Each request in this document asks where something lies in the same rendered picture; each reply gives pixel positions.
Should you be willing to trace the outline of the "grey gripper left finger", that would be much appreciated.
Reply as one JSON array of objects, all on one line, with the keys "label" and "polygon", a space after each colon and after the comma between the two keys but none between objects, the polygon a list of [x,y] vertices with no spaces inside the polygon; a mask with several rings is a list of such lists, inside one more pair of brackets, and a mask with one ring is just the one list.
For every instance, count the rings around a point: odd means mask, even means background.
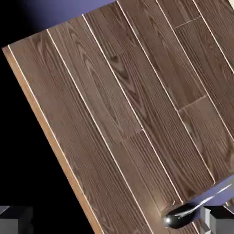
[{"label": "grey gripper left finger", "polygon": [[33,207],[9,206],[2,211],[0,234],[34,234]]}]

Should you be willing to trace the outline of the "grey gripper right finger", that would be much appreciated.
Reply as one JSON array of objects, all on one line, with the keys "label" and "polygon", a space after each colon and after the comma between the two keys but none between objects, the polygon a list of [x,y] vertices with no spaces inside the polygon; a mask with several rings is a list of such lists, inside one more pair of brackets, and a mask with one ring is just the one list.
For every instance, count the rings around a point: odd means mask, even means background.
[{"label": "grey gripper right finger", "polygon": [[234,234],[234,213],[225,206],[202,207],[200,218],[200,234]]}]

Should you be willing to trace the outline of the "dark wood plank cabinet door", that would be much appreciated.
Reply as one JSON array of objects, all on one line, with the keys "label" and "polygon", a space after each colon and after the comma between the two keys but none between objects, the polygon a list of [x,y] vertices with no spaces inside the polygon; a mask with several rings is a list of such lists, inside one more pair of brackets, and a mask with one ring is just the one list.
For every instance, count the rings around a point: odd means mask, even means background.
[{"label": "dark wood plank cabinet door", "polygon": [[116,0],[3,53],[95,234],[218,234],[164,218],[234,176],[233,0]]}]

